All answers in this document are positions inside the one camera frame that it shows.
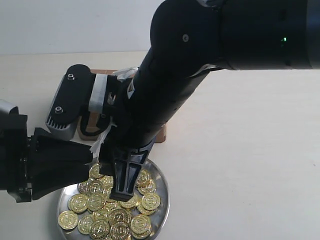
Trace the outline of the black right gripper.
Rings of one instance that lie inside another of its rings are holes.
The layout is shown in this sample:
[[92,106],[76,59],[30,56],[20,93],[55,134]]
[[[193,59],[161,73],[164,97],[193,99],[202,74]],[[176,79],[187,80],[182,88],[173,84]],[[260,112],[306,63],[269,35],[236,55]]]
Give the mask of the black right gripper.
[[113,175],[112,200],[128,202],[148,156],[145,150],[206,77],[181,78],[136,74],[124,81],[108,75],[103,112],[114,127],[100,147],[100,173]]

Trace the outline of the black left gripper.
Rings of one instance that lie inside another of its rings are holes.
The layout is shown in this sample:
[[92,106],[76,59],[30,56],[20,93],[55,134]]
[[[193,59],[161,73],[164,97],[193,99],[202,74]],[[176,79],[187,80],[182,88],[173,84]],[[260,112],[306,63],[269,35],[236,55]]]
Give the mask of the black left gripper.
[[37,127],[28,136],[28,116],[6,116],[7,193],[28,203],[89,178],[90,146],[61,140]]

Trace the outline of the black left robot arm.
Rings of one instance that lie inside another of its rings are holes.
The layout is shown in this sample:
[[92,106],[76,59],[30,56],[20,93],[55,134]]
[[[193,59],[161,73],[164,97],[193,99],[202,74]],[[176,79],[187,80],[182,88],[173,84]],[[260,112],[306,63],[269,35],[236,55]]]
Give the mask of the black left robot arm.
[[27,203],[89,177],[90,146],[59,139],[37,127],[27,131],[28,116],[0,101],[0,189]]

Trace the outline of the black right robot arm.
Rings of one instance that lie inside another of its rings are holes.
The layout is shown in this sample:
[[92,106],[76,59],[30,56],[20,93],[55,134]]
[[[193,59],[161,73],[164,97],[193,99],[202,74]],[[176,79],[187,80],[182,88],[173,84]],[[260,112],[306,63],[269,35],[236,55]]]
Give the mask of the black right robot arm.
[[108,130],[100,172],[113,177],[111,197],[127,201],[157,133],[204,78],[219,70],[320,67],[317,0],[166,0],[150,25],[150,49],[137,72],[120,80],[69,67],[48,115],[49,132],[31,139],[32,199],[85,180],[92,152],[72,142],[89,115]]

